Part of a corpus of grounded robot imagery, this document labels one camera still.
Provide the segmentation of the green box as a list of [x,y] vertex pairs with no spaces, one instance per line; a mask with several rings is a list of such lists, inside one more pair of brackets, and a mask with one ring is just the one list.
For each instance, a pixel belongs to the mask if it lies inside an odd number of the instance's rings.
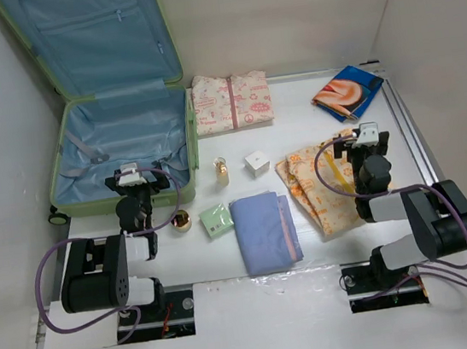
[[230,211],[224,204],[211,206],[199,214],[202,226],[210,239],[214,240],[225,232],[234,229],[234,221]]

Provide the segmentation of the small white box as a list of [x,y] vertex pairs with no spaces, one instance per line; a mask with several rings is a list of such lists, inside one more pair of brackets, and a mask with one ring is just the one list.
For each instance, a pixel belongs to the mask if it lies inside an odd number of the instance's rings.
[[244,160],[245,167],[255,178],[265,174],[271,167],[270,160],[259,150],[247,155]]

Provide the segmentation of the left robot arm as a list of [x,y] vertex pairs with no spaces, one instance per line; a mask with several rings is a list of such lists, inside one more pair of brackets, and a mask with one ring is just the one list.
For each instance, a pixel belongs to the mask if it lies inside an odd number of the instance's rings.
[[141,172],[115,171],[104,183],[121,200],[115,207],[120,232],[103,239],[73,241],[61,287],[65,312],[80,313],[137,306],[148,319],[166,312],[166,297],[158,278],[130,276],[130,260],[152,260],[158,238],[152,231],[152,197],[169,189],[170,180],[156,163],[151,179]]

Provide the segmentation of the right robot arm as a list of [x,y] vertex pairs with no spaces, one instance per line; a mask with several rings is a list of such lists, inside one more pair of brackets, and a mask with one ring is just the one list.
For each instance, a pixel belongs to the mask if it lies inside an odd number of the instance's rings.
[[467,251],[467,199],[454,181],[388,192],[388,136],[382,131],[378,141],[369,144],[349,136],[332,146],[335,159],[345,156],[352,165],[359,216],[366,223],[406,220],[412,230],[372,250],[369,277],[383,288],[391,287],[411,266]]

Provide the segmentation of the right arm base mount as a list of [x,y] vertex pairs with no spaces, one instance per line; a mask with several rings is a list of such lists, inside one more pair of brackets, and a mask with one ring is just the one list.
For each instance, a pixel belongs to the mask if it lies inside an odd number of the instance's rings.
[[339,285],[347,293],[352,313],[380,311],[429,303],[417,269],[403,267],[377,275],[369,263],[344,265]]

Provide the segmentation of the blue cloth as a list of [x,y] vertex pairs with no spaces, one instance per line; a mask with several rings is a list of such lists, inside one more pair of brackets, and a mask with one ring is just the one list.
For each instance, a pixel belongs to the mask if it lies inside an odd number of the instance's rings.
[[267,191],[238,199],[230,213],[249,276],[286,271],[303,260],[286,196]]

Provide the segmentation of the blue orange ear print bag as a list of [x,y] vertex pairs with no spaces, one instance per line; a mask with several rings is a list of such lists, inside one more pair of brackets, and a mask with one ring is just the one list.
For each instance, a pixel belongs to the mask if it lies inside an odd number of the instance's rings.
[[311,104],[339,122],[361,119],[384,79],[354,66],[344,67],[312,99]]

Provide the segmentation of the orange patterned garment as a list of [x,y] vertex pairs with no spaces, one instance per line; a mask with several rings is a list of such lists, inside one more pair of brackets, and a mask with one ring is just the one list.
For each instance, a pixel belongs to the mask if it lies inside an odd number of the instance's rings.
[[333,148],[327,148],[320,158],[316,153],[326,144],[297,149],[275,165],[290,194],[321,228],[324,236],[353,228],[359,221],[354,199],[337,194],[324,186],[352,194],[355,191],[353,168],[345,156],[334,159]]

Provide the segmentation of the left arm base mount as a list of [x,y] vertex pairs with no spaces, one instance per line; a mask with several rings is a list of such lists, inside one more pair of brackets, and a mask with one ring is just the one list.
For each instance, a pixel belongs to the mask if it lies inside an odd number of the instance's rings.
[[195,301],[191,286],[170,288],[161,305],[141,306],[141,319],[132,335],[131,327],[137,320],[134,311],[119,314],[117,337],[119,344],[172,340],[196,334]]

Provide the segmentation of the round gold jar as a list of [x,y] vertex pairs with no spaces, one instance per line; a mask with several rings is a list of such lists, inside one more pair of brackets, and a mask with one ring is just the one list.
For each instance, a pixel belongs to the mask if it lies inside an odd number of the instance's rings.
[[187,211],[179,210],[173,217],[171,225],[177,232],[185,233],[191,229],[192,218]]

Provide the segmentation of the gold perfume bottle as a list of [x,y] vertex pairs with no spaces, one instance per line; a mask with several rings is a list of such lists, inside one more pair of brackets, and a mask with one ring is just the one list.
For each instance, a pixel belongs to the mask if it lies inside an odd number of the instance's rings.
[[218,157],[214,160],[214,169],[215,174],[217,176],[217,183],[219,186],[226,187],[229,184],[229,175],[228,175],[228,168],[227,162],[223,157]]

